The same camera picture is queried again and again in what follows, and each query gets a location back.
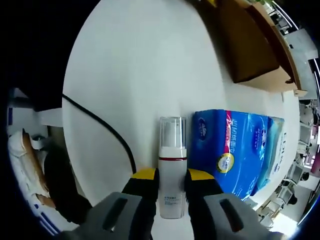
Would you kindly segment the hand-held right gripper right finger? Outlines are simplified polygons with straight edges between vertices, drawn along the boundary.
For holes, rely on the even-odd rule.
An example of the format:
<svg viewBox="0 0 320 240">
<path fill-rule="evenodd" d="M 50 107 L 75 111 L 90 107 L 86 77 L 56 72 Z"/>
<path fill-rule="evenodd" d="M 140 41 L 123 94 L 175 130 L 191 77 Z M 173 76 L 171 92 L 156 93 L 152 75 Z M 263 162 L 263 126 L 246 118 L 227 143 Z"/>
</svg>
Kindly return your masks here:
<svg viewBox="0 0 320 240">
<path fill-rule="evenodd" d="M 209 173 L 189 168 L 185 175 L 188 214 L 196 240 L 282 240 L 258 214 L 232 193 L 224 193 Z"/>
</svg>

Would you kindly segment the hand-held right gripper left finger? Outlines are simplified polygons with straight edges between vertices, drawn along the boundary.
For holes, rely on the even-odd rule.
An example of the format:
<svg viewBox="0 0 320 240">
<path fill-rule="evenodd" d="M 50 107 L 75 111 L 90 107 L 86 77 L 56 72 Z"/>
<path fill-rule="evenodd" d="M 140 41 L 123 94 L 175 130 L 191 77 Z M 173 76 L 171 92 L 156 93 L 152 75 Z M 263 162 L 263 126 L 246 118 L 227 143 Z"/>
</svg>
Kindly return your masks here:
<svg viewBox="0 0 320 240">
<path fill-rule="evenodd" d="M 134 173 L 122 192 L 95 205 L 83 224 L 63 231 L 63 240 L 151 240 L 159 192 L 159 170 Z"/>
</svg>

